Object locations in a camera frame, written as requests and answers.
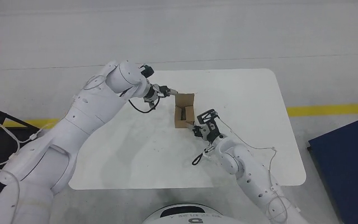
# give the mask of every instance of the white robot body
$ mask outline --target white robot body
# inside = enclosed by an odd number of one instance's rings
[[[143,224],[244,224],[201,204],[177,204],[157,210]]]

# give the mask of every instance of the blue panel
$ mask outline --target blue panel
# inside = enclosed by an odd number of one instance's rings
[[[345,224],[358,223],[358,122],[309,141]]]

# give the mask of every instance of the box flap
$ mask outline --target box flap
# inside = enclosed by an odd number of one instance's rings
[[[175,95],[175,105],[181,108],[193,106],[194,94],[177,94]]]
[[[191,123],[191,122],[195,121],[194,107],[193,106],[186,106],[185,107],[185,114],[186,114],[186,121],[188,123]]]

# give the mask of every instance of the black cable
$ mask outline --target black cable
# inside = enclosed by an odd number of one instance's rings
[[[193,166],[196,166],[196,165],[200,162],[200,160],[201,160],[201,158],[202,158],[202,154],[203,154],[203,153],[201,153],[200,155],[198,155],[197,158],[195,158],[195,159],[193,160],[193,162],[191,163]]]
[[[133,107],[135,110],[137,110],[137,111],[139,111],[139,112],[141,112],[141,113],[143,113],[143,114],[147,114],[147,113],[151,112],[152,110],[155,110],[155,109],[156,109],[156,107],[157,107],[158,104],[159,104],[159,99],[160,99],[160,98],[161,98],[161,97],[158,96],[158,101],[157,101],[157,103],[156,103],[150,110],[148,110],[148,111],[139,110],[138,108],[136,108],[136,107],[134,106],[134,104],[133,104],[130,100],[128,100],[128,102],[130,103],[130,105],[132,105],[132,107]]]

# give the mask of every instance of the wire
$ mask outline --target wire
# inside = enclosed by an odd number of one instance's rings
[[[225,122],[223,122],[223,120],[221,120],[219,118],[219,120],[225,124],[226,127],[228,127],[230,129],[230,132],[233,133],[234,135],[236,135],[236,137],[238,137],[245,145],[247,145],[248,147],[250,148],[254,148],[256,150],[274,150],[275,148],[274,147],[265,147],[265,148],[256,148],[256,147],[253,147],[253,146],[250,146],[248,143],[246,143],[242,138],[240,138],[232,129],[231,127],[229,127]]]
[[[10,132],[4,125],[0,124],[0,127],[1,127],[2,129],[4,129],[4,131],[5,131],[11,138],[13,138],[13,139],[16,141],[17,148],[16,148],[16,152],[14,153],[14,154],[16,155],[16,154],[18,154],[18,152],[19,152],[19,150],[20,150],[20,143],[27,143],[27,142],[29,142],[29,141],[32,141],[32,140],[36,139],[36,138],[37,138],[37,135],[38,135],[40,132],[42,132],[44,128],[46,128],[47,126],[49,126],[49,125],[51,125],[51,124],[53,124],[53,123],[49,123],[49,124],[44,125],[44,126],[43,126],[42,128],[40,128],[36,133],[30,135],[29,138],[28,138],[27,140],[25,140],[25,141],[20,141],[20,140],[18,140],[18,138],[16,138],[16,136],[15,136],[12,132]],[[6,164],[8,161],[9,161],[9,160],[7,160],[7,161],[5,161],[5,162],[1,162],[1,163],[0,163],[0,166]]]
[[[214,146],[211,146],[211,143],[209,143],[209,145],[204,148],[204,150],[202,151],[201,154],[199,154],[194,160],[193,162],[191,163],[193,166],[196,166],[197,164],[199,164],[201,158],[204,156],[206,158],[210,158],[210,156],[207,155],[207,153],[211,152],[212,150],[214,150],[215,147]]]
[[[98,78],[98,77],[103,77],[103,81],[100,82],[99,84],[95,85],[95,86],[90,87],[90,88],[85,88],[85,87],[88,86],[93,80],[95,80],[95,79]],[[97,75],[97,76],[92,76],[92,77],[89,78],[89,80],[86,82],[86,84],[84,85],[83,89],[84,89],[84,90],[91,90],[91,89],[93,89],[93,88],[96,88],[96,87],[100,86],[102,83],[104,83],[104,82],[106,81],[106,78],[107,78],[106,76],[103,76],[103,75],[101,75],[101,74],[99,74],[99,75]]]
[[[11,218],[11,222],[10,224],[13,224],[14,220],[15,220],[15,216],[16,216],[16,210],[17,210],[17,206],[18,206],[18,201],[20,200],[20,182],[19,180],[15,177],[14,174],[10,173],[9,171],[7,170],[2,170],[0,169],[1,172],[5,172],[7,173],[8,175],[10,175],[12,178],[15,179],[15,182],[16,182],[16,185],[17,185],[17,197],[16,197],[16,203],[15,203],[15,209],[13,211],[13,215],[12,215],[12,218]]]
[[[271,179],[271,165],[272,165],[272,161],[274,160],[274,158],[275,158],[275,156],[276,156],[276,154],[277,154],[277,150],[275,150],[274,147],[256,148],[256,147],[254,147],[254,146],[249,145],[249,144],[248,144],[247,142],[245,142],[239,135],[237,135],[237,134],[234,132],[234,130],[233,130],[230,126],[228,126],[223,120],[221,120],[220,118],[219,118],[219,120],[220,120],[226,127],[228,127],[228,128],[230,129],[230,132],[231,132],[231,133],[233,133],[234,135],[236,135],[236,137],[238,137],[238,138],[239,138],[245,145],[247,145],[248,147],[253,148],[253,149],[256,149],[256,150],[273,150],[273,151],[275,152],[274,155],[271,157],[270,164],[269,164],[269,166],[268,166],[268,179],[269,179],[270,184],[271,184],[270,189],[273,189],[273,186],[274,186],[274,185],[273,185],[272,179]],[[272,216],[271,211],[269,210],[269,207],[270,207],[270,204],[271,204],[276,198],[279,198],[280,202],[282,203],[282,205],[283,205],[284,208],[285,208],[285,219],[284,219],[284,221],[278,222],[278,223],[286,223],[287,220],[288,220],[288,218],[289,218],[288,212],[287,212],[287,209],[288,209],[288,208],[286,208],[285,203],[282,201],[281,198],[285,198],[285,199],[287,199],[287,198],[284,197],[284,196],[279,196],[279,194],[277,193],[277,190],[274,190],[274,193],[276,194],[276,197],[272,198],[272,199],[270,200],[270,202],[267,204],[267,210],[266,210],[266,212],[271,216],[271,220],[273,220],[274,217]]]
[[[159,104],[159,99],[160,99],[160,98],[161,98],[161,96],[158,96],[158,101],[157,101],[157,103],[156,103],[152,108],[150,108],[150,109],[147,110],[147,111],[139,110],[138,108],[136,108],[136,107],[134,106],[134,104],[133,104],[130,100],[128,100],[128,102],[130,103],[130,105],[132,105],[132,107],[133,107],[135,110],[137,110],[137,111],[139,111],[139,112],[141,112],[141,113],[143,113],[143,114],[147,114],[147,113],[151,112],[152,110],[155,110],[155,109],[156,109],[156,107],[157,107],[158,104]]]

